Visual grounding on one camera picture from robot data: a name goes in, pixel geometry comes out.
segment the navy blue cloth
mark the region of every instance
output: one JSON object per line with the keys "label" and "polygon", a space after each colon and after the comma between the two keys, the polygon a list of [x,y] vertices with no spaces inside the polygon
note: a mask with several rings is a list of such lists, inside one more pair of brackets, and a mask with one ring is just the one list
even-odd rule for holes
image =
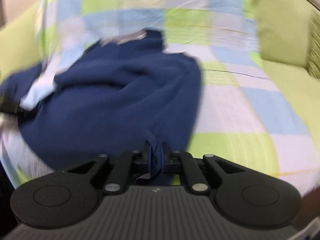
{"label": "navy blue cloth", "polygon": [[[35,119],[19,123],[27,144],[57,170],[102,153],[116,158],[148,141],[157,173],[162,142],[187,147],[201,83],[193,58],[162,49],[161,33],[149,30],[142,40],[94,45],[55,77],[57,90],[41,102]],[[0,92],[21,98],[36,73],[38,66],[12,75]]]}

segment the metal screw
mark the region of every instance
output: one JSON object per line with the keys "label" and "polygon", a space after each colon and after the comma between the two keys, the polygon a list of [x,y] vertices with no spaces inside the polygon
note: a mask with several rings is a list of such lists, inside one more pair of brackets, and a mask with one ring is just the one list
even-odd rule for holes
{"label": "metal screw", "polygon": [[208,185],[203,183],[196,183],[192,185],[192,189],[194,191],[206,191],[208,188],[209,188]]}
{"label": "metal screw", "polygon": [[159,188],[157,187],[157,188],[154,188],[152,191],[153,191],[154,193],[158,193],[158,191],[161,191],[161,189],[159,189]]}
{"label": "metal screw", "polygon": [[112,191],[112,192],[115,192],[115,191],[118,191],[121,189],[120,185],[119,184],[116,184],[116,183],[109,183],[107,184],[104,189],[106,191]]}

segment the checkered fabric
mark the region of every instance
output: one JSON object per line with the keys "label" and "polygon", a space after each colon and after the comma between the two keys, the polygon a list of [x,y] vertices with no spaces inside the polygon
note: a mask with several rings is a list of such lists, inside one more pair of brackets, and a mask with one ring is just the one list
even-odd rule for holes
{"label": "checkered fabric", "polygon": [[318,11],[313,11],[310,25],[311,45],[307,70],[311,76],[320,79],[320,15]]}
{"label": "checkered fabric", "polygon": [[[143,28],[164,33],[167,53],[198,60],[203,89],[188,148],[194,157],[218,155],[284,179],[301,194],[314,187],[319,153],[303,121],[262,70],[251,0],[43,0],[36,36],[47,65],[21,105],[32,108],[54,91],[54,75],[91,44]],[[20,178],[16,185],[39,176],[21,168],[28,158],[29,166],[39,165],[30,149],[17,161],[13,148],[5,145],[14,160],[7,167]]]}

